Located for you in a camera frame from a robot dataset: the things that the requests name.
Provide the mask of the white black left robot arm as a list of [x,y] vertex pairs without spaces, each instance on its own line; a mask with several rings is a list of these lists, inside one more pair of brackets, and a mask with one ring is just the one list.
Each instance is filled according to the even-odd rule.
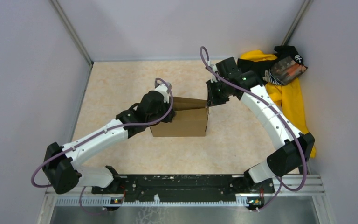
[[60,146],[50,144],[41,169],[57,194],[75,187],[100,187],[110,193],[120,190],[121,180],[110,168],[86,168],[83,164],[93,156],[160,122],[172,121],[173,95],[171,91],[152,90],[139,103],[119,113],[98,130],[76,141]]

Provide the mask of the brown cardboard box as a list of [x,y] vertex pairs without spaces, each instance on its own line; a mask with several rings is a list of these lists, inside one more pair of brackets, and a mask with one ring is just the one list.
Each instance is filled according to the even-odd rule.
[[170,123],[151,126],[153,137],[205,137],[208,124],[207,101],[204,99],[174,97],[176,115]]

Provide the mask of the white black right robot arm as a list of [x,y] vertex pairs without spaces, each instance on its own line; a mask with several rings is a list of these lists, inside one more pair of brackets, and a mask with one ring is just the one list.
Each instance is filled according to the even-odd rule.
[[263,81],[253,71],[243,73],[233,57],[217,64],[204,62],[212,73],[207,84],[207,106],[218,106],[238,98],[256,116],[270,137],[275,152],[244,172],[244,187],[256,192],[262,182],[283,177],[303,165],[310,157],[315,143],[312,134],[302,133],[283,115],[270,98]]

